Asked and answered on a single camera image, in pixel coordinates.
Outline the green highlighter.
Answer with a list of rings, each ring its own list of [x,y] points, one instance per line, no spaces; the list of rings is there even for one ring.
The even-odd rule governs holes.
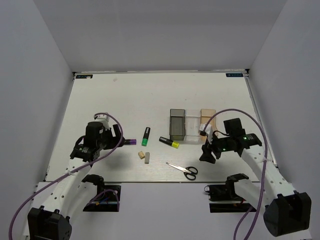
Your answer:
[[[143,147],[146,147],[147,144],[148,144],[149,136],[150,136],[150,131],[151,131],[151,128],[150,128],[150,127],[146,127],[146,128],[145,128],[145,131],[144,131],[144,134],[143,134],[143,137],[142,137],[142,142],[141,142],[141,145],[142,145]]]

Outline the purple highlighter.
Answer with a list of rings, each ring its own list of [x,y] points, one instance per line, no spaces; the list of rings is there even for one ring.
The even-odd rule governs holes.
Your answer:
[[[137,140],[136,139],[126,139],[124,141],[124,145],[136,145],[137,144]]]

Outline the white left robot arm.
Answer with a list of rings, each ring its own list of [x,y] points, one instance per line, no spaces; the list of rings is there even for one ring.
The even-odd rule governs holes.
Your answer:
[[[124,145],[120,124],[109,126],[108,119],[98,116],[87,124],[85,134],[73,147],[65,173],[53,186],[48,198],[38,208],[31,208],[27,215],[31,240],[68,240],[72,234],[71,220],[93,197],[105,196],[104,179],[90,174],[94,163],[102,159],[101,151],[112,153]]]

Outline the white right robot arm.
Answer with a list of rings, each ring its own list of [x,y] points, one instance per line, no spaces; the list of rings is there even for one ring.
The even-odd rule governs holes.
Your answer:
[[[227,177],[223,185],[210,185],[210,200],[246,200],[254,209],[261,207],[268,231],[282,236],[307,230],[310,225],[312,201],[305,192],[299,193],[286,181],[272,161],[264,157],[262,142],[254,134],[214,136],[202,145],[200,161],[214,164],[224,152],[236,152],[252,169],[261,185],[256,186],[249,177],[237,173]]]

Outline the yellow highlighter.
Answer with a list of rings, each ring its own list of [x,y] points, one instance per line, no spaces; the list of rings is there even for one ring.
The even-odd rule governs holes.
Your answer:
[[[159,138],[159,141],[161,143],[166,144],[168,146],[171,146],[171,147],[173,147],[175,149],[177,149],[179,147],[179,145],[180,145],[178,142],[173,141],[173,140],[168,139],[168,138],[165,138],[165,137],[162,137],[162,136]]]

